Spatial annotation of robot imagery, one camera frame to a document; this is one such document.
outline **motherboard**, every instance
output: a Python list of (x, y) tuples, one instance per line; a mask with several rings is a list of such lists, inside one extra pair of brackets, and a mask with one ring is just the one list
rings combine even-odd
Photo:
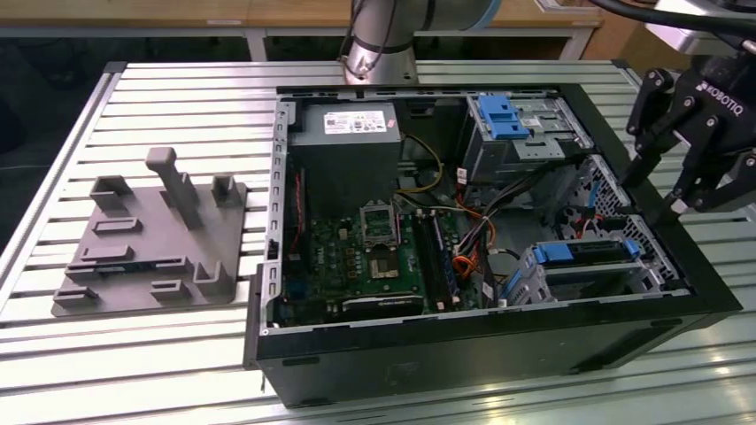
[(476, 305), (451, 268), (456, 228), (451, 213), (404, 214), (384, 204), (368, 204), (342, 219), (311, 220), (303, 267), (290, 267), (287, 273), (279, 305), (284, 324), (380, 319)]

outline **robotiq logo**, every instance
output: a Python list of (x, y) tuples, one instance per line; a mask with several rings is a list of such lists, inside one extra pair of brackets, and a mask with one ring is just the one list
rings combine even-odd
[(743, 106), (738, 103), (735, 99), (732, 99), (724, 92), (718, 89), (716, 87), (711, 86), (706, 81), (702, 81), (699, 86), (696, 87), (698, 91), (703, 91), (710, 93), (711, 96), (720, 101), (726, 108), (728, 108), (736, 117), (740, 117), (743, 113)]

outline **metal rail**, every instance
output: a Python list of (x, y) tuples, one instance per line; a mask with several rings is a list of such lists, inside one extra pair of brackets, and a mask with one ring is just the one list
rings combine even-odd
[[(428, 84), (580, 83), (624, 142), (632, 75), (608, 62), (422, 62)], [(744, 212), (683, 218), (743, 313), (618, 370), (288, 411), (240, 368), (248, 282), (224, 308), (59, 320), (63, 280), (102, 174), (158, 184), (142, 159), (171, 145), (195, 183), (236, 173), (251, 193), (240, 275), (262, 259), (275, 87), (342, 84), (331, 63), (134, 64), (100, 82), (0, 268), (0, 423), (732, 423), (756, 410), (756, 224)], [(675, 150), (652, 176), (667, 190)]]

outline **green motherboard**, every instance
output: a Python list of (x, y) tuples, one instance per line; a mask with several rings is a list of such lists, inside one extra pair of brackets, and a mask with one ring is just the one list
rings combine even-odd
[[(422, 302), (422, 313), (436, 313), (423, 279), (412, 218), (411, 214), (371, 213), (310, 221), (308, 267), (286, 277), (286, 303), (279, 306), (284, 326), (339, 321), (340, 306), (358, 299), (414, 298)], [(439, 237), (451, 251), (460, 237), (455, 217), (451, 213), (440, 214), (438, 222)], [(370, 242), (383, 236), (394, 237), (387, 243)], [(471, 294), (460, 291), (459, 296), (466, 308), (475, 304)]]

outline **wooden cabinet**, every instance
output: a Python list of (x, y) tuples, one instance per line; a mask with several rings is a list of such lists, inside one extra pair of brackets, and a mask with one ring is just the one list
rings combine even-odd
[(250, 0), (0, 0), (3, 25), (242, 26)]
[[(346, 27), (350, 0), (250, 0), (254, 27)], [(534, 0), (506, 0), (491, 27), (598, 27), (598, 15), (544, 13)]]

